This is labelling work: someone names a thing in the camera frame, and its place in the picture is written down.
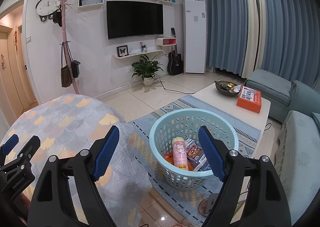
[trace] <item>guitar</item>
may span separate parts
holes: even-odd
[[[176,31],[171,28],[171,32],[176,37]],[[183,73],[183,61],[181,54],[178,54],[177,44],[174,45],[174,51],[169,53],[168,73],[171,75],[178,75]]]

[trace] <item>white plant pot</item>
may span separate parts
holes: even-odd
[[[144,78],[143,84],[147,87],[150,87],[153,84],[153,77]]]

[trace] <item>orange package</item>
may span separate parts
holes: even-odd
[[[171,165],[174,165],[174,164],[173,164],[173,154],[172,154],[172,152],[169,153],[169,154],[167,154],[167,155],[165,155],[164,159],[165,159],[166,161],[168,161]],[[193,170],[194,170],[194,168],[191,166],[189,160],[188,160],[188,170],[189,170],[189,171],[193,171]]]
[[[242,86],[239,94],[237,106],[260,113],[261,110],[261,92],[251,89],[247,86]]]

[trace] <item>clock face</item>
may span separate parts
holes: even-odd
[[[36,5],[36,11],[40,16],[52,14],[59,9],[60,0],[39,0]]]

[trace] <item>blue gripper pad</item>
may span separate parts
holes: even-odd
[[[224,182],[226,178],[226,173],[224,172],[224,161],[220,156],[218,150],[212,143],[212,136],[208,135],[207,131],[204,129],[205,126],[200,127],[198,131],[198,138],[200,145],[204,151],[207,161],[211,167],[213,174]]]
[[[110,163],[113,153],[115,152],[118,142],[119,129],[114,127],[112,132],[107,134],[106,141],[104,142],[94,162],[94,170],[92,174],[94,181],[98,181],[99,178],[106,173],[107,167]]]
[[[19,137],[16,134],[13,134],[10,139],[7,140],[7,142],[2,147],[2,154],[4,156],[9,155],[11,150],[18,144]]]

